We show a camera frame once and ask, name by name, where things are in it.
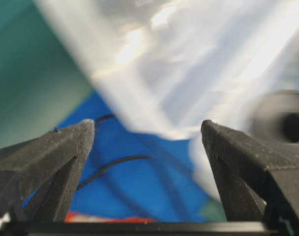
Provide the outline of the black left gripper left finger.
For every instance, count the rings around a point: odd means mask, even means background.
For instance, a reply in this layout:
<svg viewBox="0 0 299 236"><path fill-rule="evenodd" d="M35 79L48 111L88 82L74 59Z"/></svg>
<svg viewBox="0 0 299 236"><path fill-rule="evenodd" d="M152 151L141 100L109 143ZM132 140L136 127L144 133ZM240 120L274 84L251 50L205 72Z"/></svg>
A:
<svg viewBox="0 0 299 236"><path fill-rule="evenodd" d="M86 119L1 148L0 217L65 220L93 142L94 121Z"/></svg>

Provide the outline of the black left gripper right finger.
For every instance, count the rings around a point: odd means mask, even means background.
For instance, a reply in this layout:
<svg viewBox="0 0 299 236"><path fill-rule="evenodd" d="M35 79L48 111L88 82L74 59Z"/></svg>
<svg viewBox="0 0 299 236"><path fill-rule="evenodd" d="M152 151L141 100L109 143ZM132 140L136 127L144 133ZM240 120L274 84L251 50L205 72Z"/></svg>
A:
<svg viewBox="0 0 299 236"><path fill-rule="evenodd" d="M299 228L299 145L268 142L205 120L204 145L229 221Z"/></svg>

